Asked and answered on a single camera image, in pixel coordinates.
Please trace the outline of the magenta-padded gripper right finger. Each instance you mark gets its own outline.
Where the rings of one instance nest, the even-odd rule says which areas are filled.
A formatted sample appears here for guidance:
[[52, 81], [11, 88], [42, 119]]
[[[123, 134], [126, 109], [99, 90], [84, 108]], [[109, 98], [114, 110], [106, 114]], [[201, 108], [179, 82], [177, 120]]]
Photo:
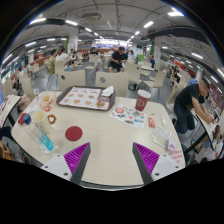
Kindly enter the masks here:
[[138, 143], [133, 144], [132, 152], [144, 184], [152, 183], [182, 169], [168, 154], [159, 155]]

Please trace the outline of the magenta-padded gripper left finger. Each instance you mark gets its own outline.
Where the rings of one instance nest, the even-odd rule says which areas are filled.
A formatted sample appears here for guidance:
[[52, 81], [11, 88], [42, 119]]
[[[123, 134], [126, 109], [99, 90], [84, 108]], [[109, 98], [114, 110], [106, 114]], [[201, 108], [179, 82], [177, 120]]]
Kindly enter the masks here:
[[65, 155], [56, 154], [42, 169], [79, 185], [90, 152], [90, 143], [85, 143]]

